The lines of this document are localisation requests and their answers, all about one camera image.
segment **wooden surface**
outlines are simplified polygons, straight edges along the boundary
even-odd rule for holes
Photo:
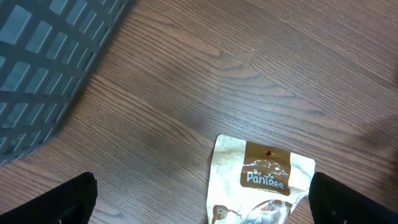
[[[92,223],[206,223],[214,141],[314,158],[398,212],[398,2],[141,0],[58,139],[0,168],[0,213],[84,172]],[[308,199],[289,223],[312,223]]]

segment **laundry basket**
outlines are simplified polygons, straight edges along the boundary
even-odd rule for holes
[[[131,0],[0,0],[0,165],[62,129]]]

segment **lattice pattern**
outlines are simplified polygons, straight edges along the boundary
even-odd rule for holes
[[[52,137],[127,2],[0,1],[0,165]]]

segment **crumpled plastic wrapper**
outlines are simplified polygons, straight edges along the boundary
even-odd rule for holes
[[[283,224],[308,195],[313,159],[219,135],[207,195],[209,224]]]

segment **food package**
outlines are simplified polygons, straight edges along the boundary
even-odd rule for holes
[[[283,224],[308,195],[313,159],[219,135],[207,195],[209,224]]]

